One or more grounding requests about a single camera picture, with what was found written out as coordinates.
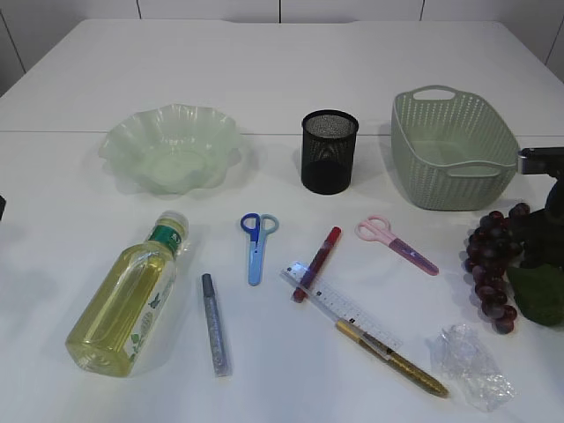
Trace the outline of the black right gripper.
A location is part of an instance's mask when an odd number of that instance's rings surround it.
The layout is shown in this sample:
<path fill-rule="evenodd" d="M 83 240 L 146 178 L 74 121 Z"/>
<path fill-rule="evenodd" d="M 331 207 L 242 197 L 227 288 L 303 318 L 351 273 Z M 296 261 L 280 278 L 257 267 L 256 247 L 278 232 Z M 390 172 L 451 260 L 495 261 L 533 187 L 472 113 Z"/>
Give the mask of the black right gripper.
<path fill-rule="evenodd" d="M 519 266 L 534 269 L 549 264 L 563 268 L 563 179 L 553 185 L 545 207 L 530 211 L 526 203 L 510 210 L 512 239 L 523 247 Z"/>

